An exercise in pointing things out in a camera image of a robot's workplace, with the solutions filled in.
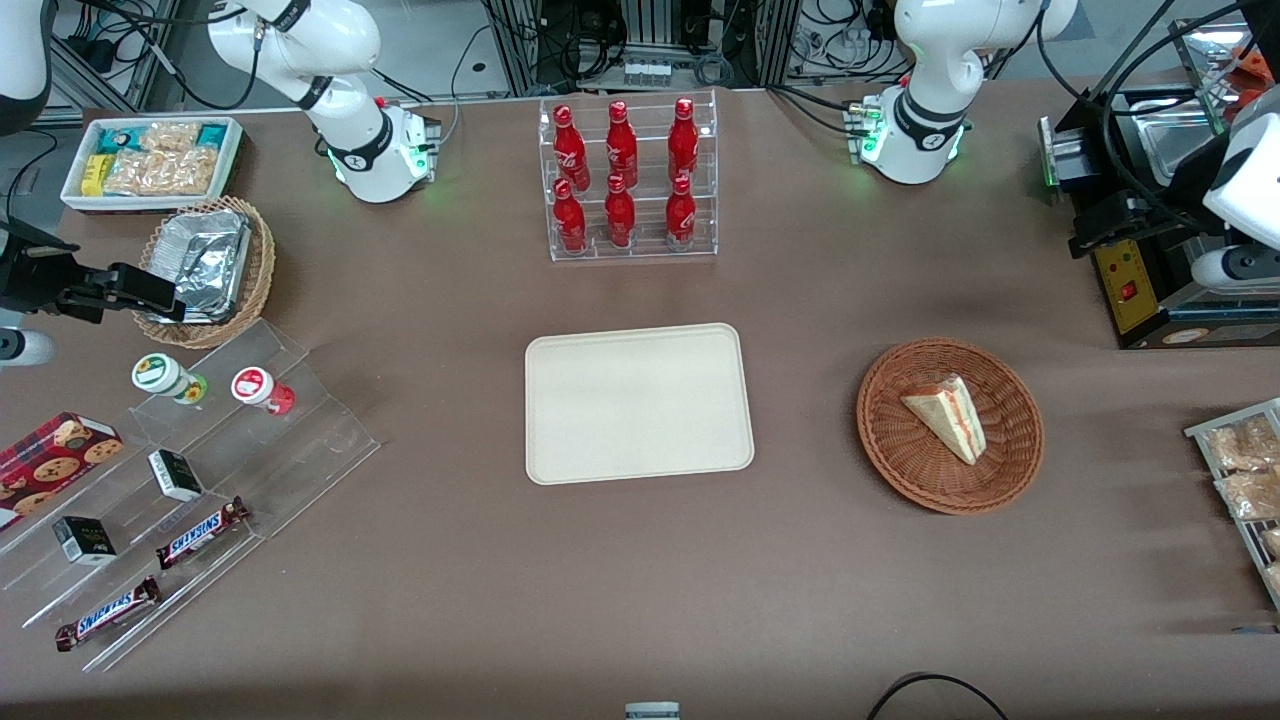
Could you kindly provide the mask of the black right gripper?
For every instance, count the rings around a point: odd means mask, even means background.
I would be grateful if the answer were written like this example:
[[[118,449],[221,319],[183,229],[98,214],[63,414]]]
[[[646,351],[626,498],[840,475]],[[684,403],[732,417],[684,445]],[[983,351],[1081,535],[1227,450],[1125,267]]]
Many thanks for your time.
[[[6,241],[1,255],[1,305],[35,315],[69,316],[100,324],[106,310],[150,313],[168,322],[186,320],[186,305],[177,287],[150,272],[125,263],[108,268],[108,284],[81,284],[87,270],[76,260],[78,243],[24,222],[1,224]]]

